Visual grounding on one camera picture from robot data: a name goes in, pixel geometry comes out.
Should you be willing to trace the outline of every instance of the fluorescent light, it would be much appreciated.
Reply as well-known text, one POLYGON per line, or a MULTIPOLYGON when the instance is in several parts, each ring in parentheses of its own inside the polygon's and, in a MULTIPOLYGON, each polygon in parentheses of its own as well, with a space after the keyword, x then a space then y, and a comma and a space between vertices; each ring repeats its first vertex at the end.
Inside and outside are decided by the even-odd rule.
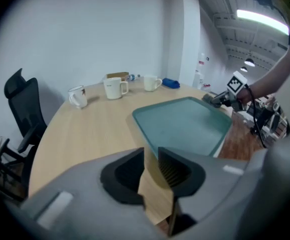
POLYGON ((244 72, 247 72, 247 68, 246 68, 245 66, 242 66, 242 67, 240 68, 240 70, 241 70, 241 71, 244 71, 244 72))
POLYGON ((245 60, 245 64, 249 65, 249 66, 255 66, 254 61, 251 58, 248 58, 247 60, 245 60))
POLYGON ((237 10, 237 17, 263 23, 283 32, 285 35, 289 35, 289 29, 287 25, 265 15, 247 10, 237 10))

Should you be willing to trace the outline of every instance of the floor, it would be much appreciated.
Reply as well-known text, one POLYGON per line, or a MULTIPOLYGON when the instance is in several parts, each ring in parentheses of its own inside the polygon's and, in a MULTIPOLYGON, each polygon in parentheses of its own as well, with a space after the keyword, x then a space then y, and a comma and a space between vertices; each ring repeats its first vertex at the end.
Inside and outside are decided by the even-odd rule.
MULTIPOLYGON (((252 125, 245 123, 244 118, 240 114, 233 112, 232 122, 232 128, 225 139, 219 157, 248 161, 255 151, 262 149, 261 142, 257 136, 249 132, 249 128, 252 125)), ((14 165, 13 170, 19 173, 21 171, 20 166, 14 165)), ((20 196, 24 193, 21 186, 17 185, 16 182, 7 183, 6 187, 20 196)), ((168 223, 166 220, 163 220, 157 226, 167 234, 168 223)))

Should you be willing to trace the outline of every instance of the person's arm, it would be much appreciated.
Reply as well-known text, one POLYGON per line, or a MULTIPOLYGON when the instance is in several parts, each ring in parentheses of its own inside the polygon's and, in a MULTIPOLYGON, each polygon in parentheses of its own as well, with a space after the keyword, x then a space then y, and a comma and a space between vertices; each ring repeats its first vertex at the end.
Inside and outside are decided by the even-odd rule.
MULTIPOLYGON (((273 68, 261 79, 250 85, 254 98, 264 97, 271 93, 275 93, 290 74, 290 45, 285 55, 273 66, 273 68)), ((251 96, 247 89, 242 89, 237 98, 246 104, 251 101, 251 96)))

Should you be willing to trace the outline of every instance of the plastic tray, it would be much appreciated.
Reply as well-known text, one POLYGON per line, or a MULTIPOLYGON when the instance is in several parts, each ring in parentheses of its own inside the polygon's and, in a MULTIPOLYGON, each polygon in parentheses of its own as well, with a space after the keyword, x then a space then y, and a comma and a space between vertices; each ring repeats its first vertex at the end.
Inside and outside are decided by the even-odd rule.
POLYGON ((213 156, 232 124, 211 105, 185 97, 133 111, 140 131, 158 157, 158 147, 213 156))

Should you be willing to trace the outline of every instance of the black cable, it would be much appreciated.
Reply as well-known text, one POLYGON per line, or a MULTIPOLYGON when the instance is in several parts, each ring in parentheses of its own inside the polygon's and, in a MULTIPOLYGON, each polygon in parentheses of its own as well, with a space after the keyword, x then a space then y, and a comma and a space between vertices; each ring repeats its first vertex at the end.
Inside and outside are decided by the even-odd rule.
POLYGON ((255 124, 255 126, 256 126, 256 129, 257 129, 258 136, 259 136, 259 138, 260 138, 261 144, 262 144, 263 147, 266 149, 267 147, 265 146, 265 144, 264 144, 264 142, 263 142, 263 139, 262 139, 261 134, 260 134, 259 127, 258 127, 258 125, 256 124, 256 104, 255 104, 255 98, 254 98, 253 92, 252 92, 251 89, 249 88, 248 84, 245 84, 245 87, 246 87, 246 89, 249 91, 249 94, 250 94, 250 96, 251 96, 251 100, 252 100, 252 103, 253 103, 253 106, 254 106, 254 109, 253 109, 253 119, 254 119, 254 124, 255 124))

